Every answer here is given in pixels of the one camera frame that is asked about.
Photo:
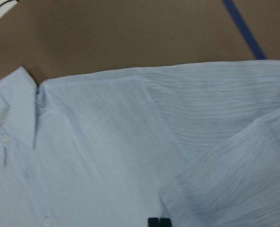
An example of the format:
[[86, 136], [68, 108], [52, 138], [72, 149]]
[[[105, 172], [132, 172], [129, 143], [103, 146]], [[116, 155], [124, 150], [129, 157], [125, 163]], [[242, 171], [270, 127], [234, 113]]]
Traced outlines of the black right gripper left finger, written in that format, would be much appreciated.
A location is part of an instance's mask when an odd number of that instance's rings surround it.
[[148, 218], [148, 227], [159, 227], [159, 218]]

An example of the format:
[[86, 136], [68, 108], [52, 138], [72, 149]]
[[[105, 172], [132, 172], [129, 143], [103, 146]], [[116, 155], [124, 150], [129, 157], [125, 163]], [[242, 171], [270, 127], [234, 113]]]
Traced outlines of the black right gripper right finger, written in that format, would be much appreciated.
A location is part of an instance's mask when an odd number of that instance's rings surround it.
[[170, 218], [160, 218], [160, 227], [172, 227]]

